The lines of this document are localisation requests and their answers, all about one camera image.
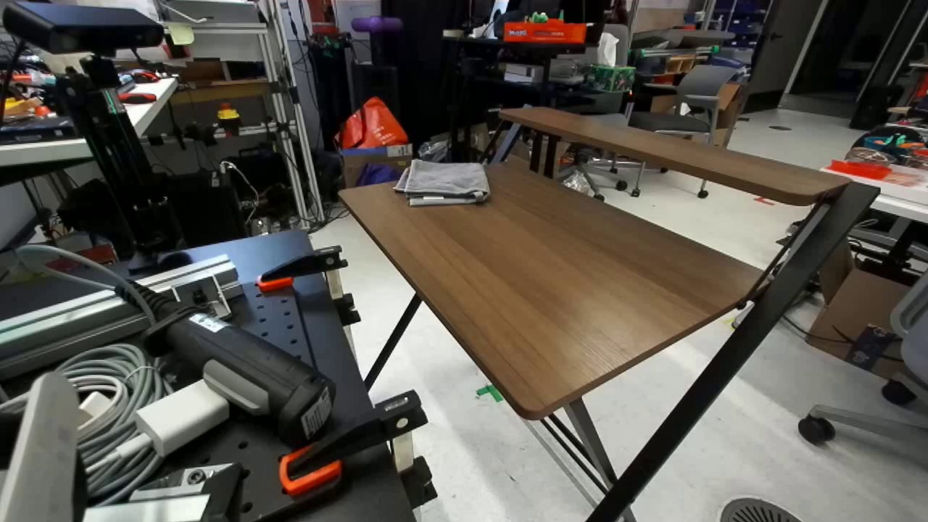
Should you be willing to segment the grey towel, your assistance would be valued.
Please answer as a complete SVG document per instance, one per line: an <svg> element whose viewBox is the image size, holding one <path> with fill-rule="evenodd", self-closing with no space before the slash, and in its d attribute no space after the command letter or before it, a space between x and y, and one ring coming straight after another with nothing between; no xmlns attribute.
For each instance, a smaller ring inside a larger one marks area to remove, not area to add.
<svg viewBox="0 0 928 522"><path fill-rule="evenodd" d="M488 203L491 178L480 161L431 161L411 158L393 183L398 194L405 194L411 206L430 203Z"/></svg>

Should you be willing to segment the brown wooden desk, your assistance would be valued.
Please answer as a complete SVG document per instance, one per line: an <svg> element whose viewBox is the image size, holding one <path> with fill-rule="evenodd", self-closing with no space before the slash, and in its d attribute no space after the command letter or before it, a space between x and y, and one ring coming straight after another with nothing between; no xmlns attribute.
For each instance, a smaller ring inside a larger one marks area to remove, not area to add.
<svg viewBox="0 0 928 522"><path fill-rule="evenodd" d="M518 418L575 421L605 481L589 522L624 522L875 190L818 173L784 196L808 216L768 270L514 164L491 170L485 206L411 206L389 186L347 189L341 203ZM727 310L741 322L615 470L583 397Z"/></svg>

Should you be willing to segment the orange bag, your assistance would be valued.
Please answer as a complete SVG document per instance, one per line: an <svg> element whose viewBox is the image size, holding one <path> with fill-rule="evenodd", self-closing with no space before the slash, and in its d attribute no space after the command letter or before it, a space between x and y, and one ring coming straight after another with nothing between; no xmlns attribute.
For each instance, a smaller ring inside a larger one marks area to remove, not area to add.
<svg viewBox="0 0 928 522"><path fill-rule="evenodd" d="M408 133L379 96L366 99L337 133L338 147L385 147L405 142Z"/></svg>

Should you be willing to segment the black orange clamp rear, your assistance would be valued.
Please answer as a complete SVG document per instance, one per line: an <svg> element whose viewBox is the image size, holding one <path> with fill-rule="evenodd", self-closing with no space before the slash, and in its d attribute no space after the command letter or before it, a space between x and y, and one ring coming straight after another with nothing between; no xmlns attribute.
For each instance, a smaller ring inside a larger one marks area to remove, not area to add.
<svg viewBox="0 0 928 522"><path fill-rule="evenodd" d="M299 254L275 270L266 270L256 287L263 293L263 296L272 296L272 293L286 293L293 287L295 277L302 276L314 276L314 271L331 271L331 270L341 270L346 265L346 257L341 257L341 249L338 245L324 245L324 249L315 249L315 251L306 251L306 254Z"/></svg>

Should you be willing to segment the black orange clamp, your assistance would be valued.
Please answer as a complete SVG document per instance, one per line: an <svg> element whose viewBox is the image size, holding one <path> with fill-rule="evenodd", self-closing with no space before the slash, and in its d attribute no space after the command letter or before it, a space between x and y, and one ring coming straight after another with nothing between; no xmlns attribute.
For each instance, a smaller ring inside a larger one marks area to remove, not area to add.
<svg viewBox="0 0 928 522"><path fill-rule="evenodd" d="M277 458L277 487L291 497L304 497L341 477L346 461L378 442L393 441L425 422L414 392L379 400L369 421L341 435L328 435Z"/></svg>
<svg viewBox="0 0 928 522"><path fill-rule="evenodd" d="M331 271L331 270L341 270L346 265L346 257L341 257L341 249L338 245L324 245L324 249L315 249L315 251L306 251L306 254L299 254L275 270L266 270L256 287L263 293L263 296L272 296L272 293L286 293L293 287L295 277L302 276L314 276L314 271Z"/></svg>

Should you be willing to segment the black perforated mounting table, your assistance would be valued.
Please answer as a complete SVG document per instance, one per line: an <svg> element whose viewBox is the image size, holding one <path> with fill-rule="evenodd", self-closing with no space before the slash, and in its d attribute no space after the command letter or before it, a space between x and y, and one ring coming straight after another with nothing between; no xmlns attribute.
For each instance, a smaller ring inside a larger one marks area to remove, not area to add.
<svg viewBox="0 0 928 522"><path fill-rule="evenodd" d="M244 265L251 276L250 310L256 326L244 326L240 322L233 323L299 357L333 381L333 415L311 442L328 435L341 435L351 425L369 421L378 403L369 400L369 389L347 351L337 303L328 296L324 271L295 277L286 293L263 296L256 287L256 280L266 270L275 270L299 254L315 251L311 239L299 238L295 231L277 231L263 238L215 242L215 251L230 254L238 265ZM143 299L143 289L147 287L143 287L135 277L124 277L121 271L115 271L115 293L127 296L138 310L150 312L150 306ZM147 348L153 354L169 354L180 358L177 354L156 348L150 341L150 331L153 323L146 334ZM318 522L414 522L411 510L420 500L430 500L436 496L436 487L422 458L414 458L405 470L393 466L393 441L351 454L337 483L321 487L318 492L311 492L304 497L286 496L291 505L270 510L270 518L321 510Z"/></svg>

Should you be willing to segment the orange box on shelf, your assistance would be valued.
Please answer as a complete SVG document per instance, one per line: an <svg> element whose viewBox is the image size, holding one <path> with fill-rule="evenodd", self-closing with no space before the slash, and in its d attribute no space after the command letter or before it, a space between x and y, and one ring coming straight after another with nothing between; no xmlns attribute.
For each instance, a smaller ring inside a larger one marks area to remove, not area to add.
<svg viewBox="0 0 928 522"><path fill-rule="evenodd" d="M562 45L583 45L585 44L585 26L583 22L566 22L566 19L508 19L502 26L504 44L562 44Z"/></svg>

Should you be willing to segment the black orange clamp front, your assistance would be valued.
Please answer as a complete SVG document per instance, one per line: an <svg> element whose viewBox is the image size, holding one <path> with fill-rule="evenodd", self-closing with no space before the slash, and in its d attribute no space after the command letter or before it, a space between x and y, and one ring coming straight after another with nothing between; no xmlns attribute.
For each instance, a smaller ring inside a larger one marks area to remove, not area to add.
<svg viewBox="0 0 928 522"><path fill-rule="evenodd" d="M379 400L369 421L341 435L328 435L277 458L277 487L291 497L304 497L341 477L346 461L378 442L393 441L425 422L414 392Z"/></svg>

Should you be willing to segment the brown wooden upper shelf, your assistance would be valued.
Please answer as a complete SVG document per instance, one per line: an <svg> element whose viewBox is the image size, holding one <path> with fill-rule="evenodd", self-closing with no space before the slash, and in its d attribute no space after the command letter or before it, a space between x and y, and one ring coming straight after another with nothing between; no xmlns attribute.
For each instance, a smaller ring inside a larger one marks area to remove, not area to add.
<svg viewBox="0 0 928 522"><path fill-rule="evenodd" d="M692 173L698 178L762 194L778 203L813 206L839 196L850 178L801 167L779 158L752 155L708 142L678 138L668 133L618 126L591 115L576 115L553 106L508 106L504 120L599 147L636 161Z"/></svg>

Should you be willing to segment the grey office chair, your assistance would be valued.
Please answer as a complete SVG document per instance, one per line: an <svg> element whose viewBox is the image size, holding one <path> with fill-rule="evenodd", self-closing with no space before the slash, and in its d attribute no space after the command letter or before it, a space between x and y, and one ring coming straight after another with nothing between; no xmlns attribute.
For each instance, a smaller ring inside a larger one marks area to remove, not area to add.
<svg viewBox="0 0 928 522"><path fill-rule="evenodd" d="M636 110L630 123L639 131L721 145L721 113L733 100L741 75L721 62L697 62L678 83L670 113Z"/></svg>

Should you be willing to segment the white power adapter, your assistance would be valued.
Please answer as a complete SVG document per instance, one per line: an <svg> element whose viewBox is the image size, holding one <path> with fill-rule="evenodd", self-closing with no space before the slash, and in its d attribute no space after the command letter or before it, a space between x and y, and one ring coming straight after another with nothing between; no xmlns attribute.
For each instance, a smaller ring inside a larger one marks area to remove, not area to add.
<svg viewBox="0 0 928 522"><path fill-rule="evenodd" d="M160 454L170 454L230 418L230 400L206 380L177 389L135 410L135 425Z"/></svg>

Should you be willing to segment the cardboard box on floor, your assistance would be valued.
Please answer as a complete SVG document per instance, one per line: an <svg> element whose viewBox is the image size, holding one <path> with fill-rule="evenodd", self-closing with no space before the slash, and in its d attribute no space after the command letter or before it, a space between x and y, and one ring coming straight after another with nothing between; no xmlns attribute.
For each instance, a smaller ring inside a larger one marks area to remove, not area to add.
<svg viewBox="0 0 928 522"><path fill-rule="evenodd" d="M889 334L889 310L904 293L898 280L850 270L813 322L807 341L871 374L892 376L902 371L902 354Z"/></svg>

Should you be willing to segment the white table at right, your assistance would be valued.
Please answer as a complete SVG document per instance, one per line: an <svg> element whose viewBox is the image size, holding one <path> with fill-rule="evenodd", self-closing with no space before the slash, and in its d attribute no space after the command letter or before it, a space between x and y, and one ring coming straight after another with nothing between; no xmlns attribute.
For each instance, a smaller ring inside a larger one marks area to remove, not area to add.
<svg viewBox="0 0 928 522"><path fill-rule="evenodd" d="M875 212L928 222L928 170L871 158L833 158L826 173L875 186Z"/></svg>

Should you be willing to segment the grey chair base right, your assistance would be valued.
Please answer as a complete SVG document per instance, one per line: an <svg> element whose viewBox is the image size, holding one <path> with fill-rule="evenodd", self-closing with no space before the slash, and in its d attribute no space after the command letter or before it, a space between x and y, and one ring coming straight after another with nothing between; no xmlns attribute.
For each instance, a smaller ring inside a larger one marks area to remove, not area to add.
<svg viewBox="0 0 928 522"><path fill-rule="evenodd" d="M888 310L881 326L860 326L842 354L863 371L860 392L839 403L814 400L794 422L807 442L860 435L897 452L923 452L928 437L928 276L920 276Z"/></svg>

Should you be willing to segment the silver aluminium rail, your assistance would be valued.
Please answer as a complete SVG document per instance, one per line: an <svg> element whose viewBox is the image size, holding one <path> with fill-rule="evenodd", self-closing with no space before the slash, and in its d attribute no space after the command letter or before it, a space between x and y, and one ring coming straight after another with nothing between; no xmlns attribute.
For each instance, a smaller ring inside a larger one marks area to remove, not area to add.
<svg viewBox="0 0 928 522"><path fill-rule="evenodd" d="M211 254L143 276L143 287L182 303L204 303L225 318L240 293L238 265L230 254ZM147 318L112 289L92 289L0 322L0 357L19 365L50 365L82 348L108 345L143 334Z"/></svg>

